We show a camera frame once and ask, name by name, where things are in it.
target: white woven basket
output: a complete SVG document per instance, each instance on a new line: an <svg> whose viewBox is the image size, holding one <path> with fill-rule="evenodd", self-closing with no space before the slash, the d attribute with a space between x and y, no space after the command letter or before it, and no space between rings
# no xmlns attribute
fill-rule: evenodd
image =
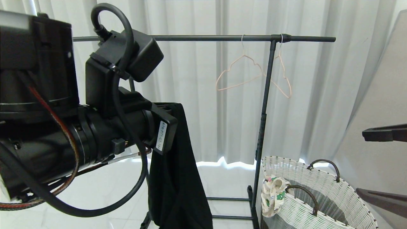
<svg viewBox="0 0 407 229"><path fill-rule="evenodd" d="M318 161L331 163L337 176L314 169L312 165ZM292 185L305 188L315 197L319 207L317 216L314 216L313 199L307 192L295 189L295 197L287 193L281 210L275 216L265 218L269 228L379 228L372 213L355 190L340 178L336 165L331 161L316 160L308 166L291 159L268 156L263 159L263 172L265 176L283 177Z"/></svg>

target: white curtain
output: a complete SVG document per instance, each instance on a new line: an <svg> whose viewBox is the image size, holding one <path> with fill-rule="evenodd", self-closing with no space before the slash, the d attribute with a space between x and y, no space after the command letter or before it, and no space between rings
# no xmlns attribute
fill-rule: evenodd
<svg viewBox="0 0 407 229"><path fill-rule="evenodd" d="M332 159L348 122L363 98L391 26L396 0L1 0L3 9L72 24L73 36L94 35L92 7L109 2L136 30L153 35L335 36L335 43L290 42L282 46L285 75L293 96L272 85L263 155L306 161ZM102 12L101 23L122 31L120 21ZM186 110L197 161L253 163L265 77L217 92L215 82L241 54L239 42L159 42L164 60L136 89L151 101L179 102ZM84 63L96 42L76 42L74 57L81 102ZM245 42L247 54L267 68L268 42ZM258 74L249 60L235 64L222 87ZM272 79L288 86L276 61Z"/></svg>

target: black cloth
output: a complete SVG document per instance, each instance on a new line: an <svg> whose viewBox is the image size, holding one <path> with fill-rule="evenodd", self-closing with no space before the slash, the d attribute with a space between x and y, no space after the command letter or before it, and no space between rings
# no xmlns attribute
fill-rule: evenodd
<svg viewBox="0 0 407 229"><path fill-rule="evenodd" d="M149 212L161 229L213 229L212 214L192 151L184 108L167 105L178 120L172 148L153 152L149 177Z"/></svg>

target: clothes rack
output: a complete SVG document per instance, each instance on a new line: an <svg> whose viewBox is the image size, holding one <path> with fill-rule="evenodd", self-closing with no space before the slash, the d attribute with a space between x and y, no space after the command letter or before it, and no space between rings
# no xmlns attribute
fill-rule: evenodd
<svg viewBox="0 0 407 229"><path fill-rule="evenodd" d="M310 36L291 36L288 34L274 34L274 35L153 35L156 41L194 41L194 42L270 42L269 61L267 66L266 84L263 95L263 104L260 117L260 127L257 138L257 148L255 152L256 170L254 174L253 188L249 185L247 187L248 198L230 198L230 197L207 197L208 200L214 201L243 201L250 204L251 216L212 216L213 219L233 219L233 220L250 220L252 221L254 229L260 229L259 220L256 212L256 197L257 187L260 175L260 163L263 152L264 133L266 128L266 110L267 101L269 98L269 90L271 83L271 71L273 69L274 52L278 42L283 43L292 41L302 42L335 42L335 37L310 37ZM74 42L98 41L96 36L90 37L74 37ZM140 229L148 228L151 222L149 213L147 212L144 222L141 224Z"/></svg>

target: white cloth with floral print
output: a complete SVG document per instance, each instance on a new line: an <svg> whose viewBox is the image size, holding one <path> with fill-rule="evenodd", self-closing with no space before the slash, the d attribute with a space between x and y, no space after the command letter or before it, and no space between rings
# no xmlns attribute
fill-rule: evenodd
<svg viewBox="0 0 407 229"><path fill-rule="evenodd" d="M261 190L261 212L264 217L272 217L277 214L284 204L285 189L290 185L282 177L267 176L263 181Z"/></svg>

